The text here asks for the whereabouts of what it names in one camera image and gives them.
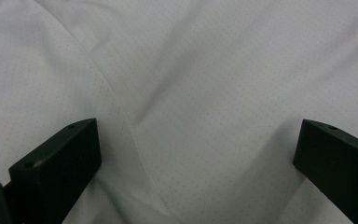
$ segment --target white fabric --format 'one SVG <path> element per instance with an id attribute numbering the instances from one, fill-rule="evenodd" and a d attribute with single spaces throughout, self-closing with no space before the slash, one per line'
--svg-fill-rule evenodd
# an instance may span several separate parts
<path id="1" fill-rule="evenodd" d="M 87 118 L 65 223 L 350 223 L 292 160 L 302 119 L 358 136 L 358 1 L 0 0 L 0 182 Z"/>

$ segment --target black block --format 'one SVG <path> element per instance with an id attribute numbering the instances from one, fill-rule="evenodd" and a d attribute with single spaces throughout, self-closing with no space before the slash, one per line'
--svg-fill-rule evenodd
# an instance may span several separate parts
<path id="1" fill-rule="evenodd" d="M 27 224 L 62 223 L 101 165 L 96 119 L 71 124 L 10 167 Z"/>
<path id="2" fill-rule="evenodd" d="M 304 120 L 294 165 L 353 223 L 358 223 L 358 139 Z"/>

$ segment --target white cloth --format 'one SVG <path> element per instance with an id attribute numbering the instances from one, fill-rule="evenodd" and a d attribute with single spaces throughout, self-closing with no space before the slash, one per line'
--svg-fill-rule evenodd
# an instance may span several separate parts
<path id="1" fill-rule="evenodd" d="M 292 160 L 302 119 L 358 136 L 358 1 L 0 0 L 0 182 L 87 118 L 65 223 L 350 223 Z"/>

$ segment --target screw hole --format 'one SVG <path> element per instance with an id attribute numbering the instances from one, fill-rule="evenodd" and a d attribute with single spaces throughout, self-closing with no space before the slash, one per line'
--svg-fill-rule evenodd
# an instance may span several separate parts
<path id="1" fill-rule="evenodd" d="M 31 169 L 34 167 L 34 162 L 33 161 L 30 161 L 30 162 L 27 162 L 24 164 L 24 168 L 25 169 Z"/>
<path id="2" fill-rule="evenodd" d="M 333 130 L 333 131 L 336 131 L 336 130 L 338 130 L 338 128 L 336 128 L 336 127 L 333 127 L 333 126 L 327 126 L 327 128 L 328 128 L 328 129 L 330 129 L 330 130 Z"/>

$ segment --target white sheet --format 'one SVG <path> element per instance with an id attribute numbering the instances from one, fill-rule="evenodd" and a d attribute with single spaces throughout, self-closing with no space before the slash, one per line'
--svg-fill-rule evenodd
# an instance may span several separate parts
<path id="1" fill-rule="evenodd" d="M 358 136 L 358 1 L 0 0 L 0 182 L 87 118 L 65 223 L 350 223 L 292 160 L 302 119 Z"/>

